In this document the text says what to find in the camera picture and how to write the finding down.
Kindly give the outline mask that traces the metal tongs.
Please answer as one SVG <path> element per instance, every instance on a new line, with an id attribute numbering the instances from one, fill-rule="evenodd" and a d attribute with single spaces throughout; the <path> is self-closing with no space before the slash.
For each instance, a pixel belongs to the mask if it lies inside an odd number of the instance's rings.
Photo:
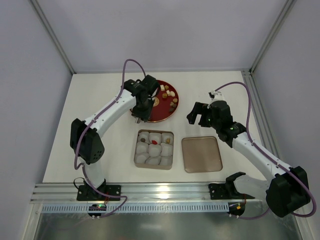
<path id="1" fill-rule="evenodd" d="M 136 124 L 139 124 L 140 122 L 141 122 L 141 118 L 136 117 L 136 118 L 135 118 L 135 123 L 136 123 Z"/>

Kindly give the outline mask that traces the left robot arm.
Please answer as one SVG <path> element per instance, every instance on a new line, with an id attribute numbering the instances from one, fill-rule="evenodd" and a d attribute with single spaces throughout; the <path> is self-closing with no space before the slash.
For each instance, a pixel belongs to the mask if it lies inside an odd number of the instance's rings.
<path id="1" fill-rule="evenodd" d="M 102 137 L 123 114 L 141 121 L 150 119 L 154 105 L 153 95 L 160 84 L 156 78 L 146 75 L 142 81 L 129 79 L 122 83 L 118 95 L 102 109 L 86 118 L 76 118 L 71 123 L 70 147 L 73 149 L 74 168 L 82 168 L 85 182 L 95 192 L 106 184 L 99 160 L 105 152 Z"/>

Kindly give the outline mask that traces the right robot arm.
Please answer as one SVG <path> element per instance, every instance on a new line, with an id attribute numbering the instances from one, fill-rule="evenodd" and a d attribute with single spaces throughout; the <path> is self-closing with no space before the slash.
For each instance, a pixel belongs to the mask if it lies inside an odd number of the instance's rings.
<path id="1" fill-rule="evenodd" d="M 193 125 L 197 116 L 201 127 L 213 128 L 222 142 L 246 157 L 264 176 L 265 180 L 258 180 L 245 173 L 235 174 L 231 182 L 237 192 L 265 200 L 268 208 L 281 218 L 309 203 L 312 211 L 308 215 L 315 213 L 317 204 L 306 171 L 300 166 L 291 167 L 254 141 L 247 128 L 233 120 L 226 101 L 196 102 L 186 118 Z"/>

